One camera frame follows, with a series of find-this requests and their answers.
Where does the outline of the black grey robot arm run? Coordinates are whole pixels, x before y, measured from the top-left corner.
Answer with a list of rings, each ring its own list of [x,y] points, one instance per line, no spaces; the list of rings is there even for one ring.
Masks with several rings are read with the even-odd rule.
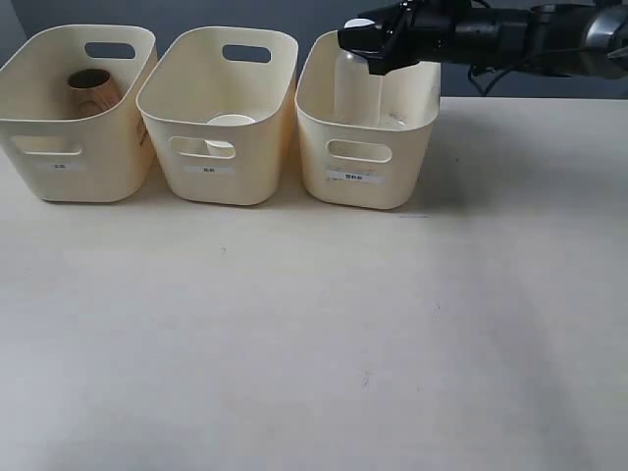
[[[338,32],[341,49],[371,74],[420,62],[471,67],[481,74],[622,79],[627,75],[627,6],[544,4],[476,7],[470,1],[403,1],[361,14],[364,26]]]

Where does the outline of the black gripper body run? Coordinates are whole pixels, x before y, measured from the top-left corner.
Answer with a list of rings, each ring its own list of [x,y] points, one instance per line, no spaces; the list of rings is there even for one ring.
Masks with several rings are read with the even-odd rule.
[[[406,1],[392,40],[402,67],[421,61],[500,67],[520,57],[520,12],[472,1]]]

